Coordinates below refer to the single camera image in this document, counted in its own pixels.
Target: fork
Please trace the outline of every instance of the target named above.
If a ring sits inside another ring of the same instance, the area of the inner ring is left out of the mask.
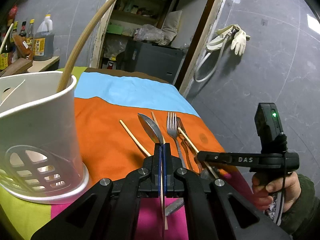
[[[168,118],[167,118],[167,133],[170,135],[170,137],[175,141],[179,158],[182,161],[182,166],[184,168],[186,167],[186,164],[184,163],[183,156],[181,153],[181,149],[177,140],[178,137],[178,128],[177,128],[177,114],[173,112],[168,112]]]

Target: large plastic jug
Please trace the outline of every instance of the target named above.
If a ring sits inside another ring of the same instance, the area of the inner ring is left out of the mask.
[[[47,14],[44,21],[39,26],[33,43],[33,60],[44,61],[53,56],[53,38],[52,20],[50,14]]]

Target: orange fabric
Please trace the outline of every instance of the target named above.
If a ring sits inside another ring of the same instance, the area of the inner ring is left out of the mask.
[[[166,131],[168,112],[159,110],[153,110],[153,112],[165,141],[171,145],[171,154],[178,157],[175,142]],[[144,155],[120,124],[120,119],[143,147],[153,154],[154,143],[143,130],[138,120],[138,113],[152,118],[150,109],[112,105],[98,97],[75,98],[80,152],[94,183],[102,178],[122,179],[130,171],[142,166]],[[191,114],[177,113],[177,115],[181,118],[189,138],[198,150],[224,151],[201,118]],[[190,161],[193,169],[198,171],[193,158],[190,158]],[[233,166],[224,165],[224,169],[227,172],[237,171]]]

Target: yellow-green fabric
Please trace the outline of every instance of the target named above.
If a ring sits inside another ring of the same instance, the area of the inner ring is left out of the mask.
[[[51,205],[37,204],[10,195],[0,187],[0,205],[25,240],[51,220]]]
[[[87,69],[88,67],[73,67],[73,70],[71,72],[72,75],[74,75],[77,78],[77,84],[79,81],[79,78],[81,76],[81,74]],[[58,71],[64,71],[64,68],[59,68],[57,69]]]

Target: white hose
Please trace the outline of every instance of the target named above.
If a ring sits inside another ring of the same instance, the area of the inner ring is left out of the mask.
[[[199,69],[201,68],[201,66],[203,65],[203,63],[207,60],[207,58],[211,55],[211,52],[208,52],[207,55],[205,55],[204,59],[199,63],[199,65],[197,66],[196,70],[195,70],[195,74],[193,76],[193,79],[198,82],[198,83],[201,83],[201,82],[204,82],[204,81],[207,81],[212,75],[213,73],[215,72],[217,66],[219,65],[220,63],[220,60],[221,60],[221,57],[222,57],[222,53],[223,53],[223,50],[224,50],[224,46],[226,45],[228,39],[230,38],[230,36],[227,34],[223,40],[223,43],[222,43],[222,46],[221,46],[221,49],[220,49],[220,54],[219,54],[219,57],[218,57],[218,60],[217,60],[217,63],[216,65],[214,66],[214,68],[211,70],[211,72],[206,76],[204,77],[203,79],[200,79],[200,80],[197,80],[198,78],[198,75],[199,75]]]
[[[3,47],[5,45],[5,42],[7,41],[7,38],[9,36],[9,34],[10,34],[10,31],[12,30],[12,27],[13,27],[13,23],[10,25],[10,27],[9,27],[9,29],[7,31],[7,34],[5,35],[5,37],[4,37],[3,41],[2,41],[2,44],[1,44],[1,47],[0,47],[0,55],[2,53]]]

